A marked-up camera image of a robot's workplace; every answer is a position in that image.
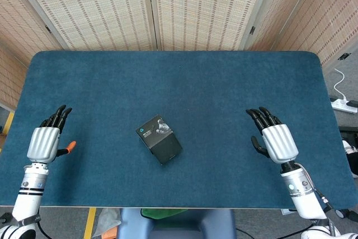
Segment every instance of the robotic hand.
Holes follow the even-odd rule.
[[[27,157],[32,164],[24,167],[25,176],[12,215],[6,213],[0,217],[0,219],[5,219],[3,223],[9,222],[13,217],[17,224],[1,228],[1,239],[34,239],[36,237],[35,223],[39,224],[41,220],[39,207],[49,174],[47,165],[56,157],[70,153],[76,146],[76,142],[73,141],[66,149],[57,150],[60,134],[72,110],[71,108],[64,110],[65,107],[65,105],[59,107],[56,113],[44,120],[32,134],[27,151]]]
[[[260,110],[246,110],[246,113],[255,122],[266,145],[266,148],[263,148],[257,138],[252,136],[251,142],[255,150],[267,158],[271,158],[274,163],[281,165],[281,176],[298,214],[313,222],[313,225],[302,233],[301,239],[332,237],[358,239],[356,233],[341,235],[332,221],[326,217],[314,192],[317,192],[328,210],[332,207],[326,197],[315,187],[306,169],[294,161],[298,150],[287,125],[283,124],[278,117],[271,115],[264,107],[260,107]]]

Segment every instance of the woven panel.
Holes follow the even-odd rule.
[[[302,0],[277,50],[307,50],[321,64],[358,37],[358,0]]]
[[[37,0],[73,50],[152,50],[145,0]]]
[[[26,71],[14,56],[0,46],[0,103],[15,110]]]
[[[249,50],[270,50],[298,0],[265,0]]]
[[[0,0],[0,42],[24,64],[41,50],[60,49],[21,0]]]
[[[256,0],[157,0],[163,50],[237,50]]]

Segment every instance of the blue chair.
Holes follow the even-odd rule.
[[[236,239],[230,209],[190,209],[172,217],[153,220],[140,209],[121,209],[118,239]]]

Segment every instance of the blue table mat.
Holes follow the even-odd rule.
[[[288,125],[297,161],[336,208],[357,191],[315,54],[245,51],[44,51],[34,56],[3,153],[0,205],[12,205],[33,129],[73,108],[41,205],[293,208],[280,166],[256,153],[245,109]],[[161,166],[136,128],[160,114],[183,147]]]

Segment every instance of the black box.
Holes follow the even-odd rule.
[[[181,152],[172,129],[157,115],[136,130],[144,144],[163,165]]]

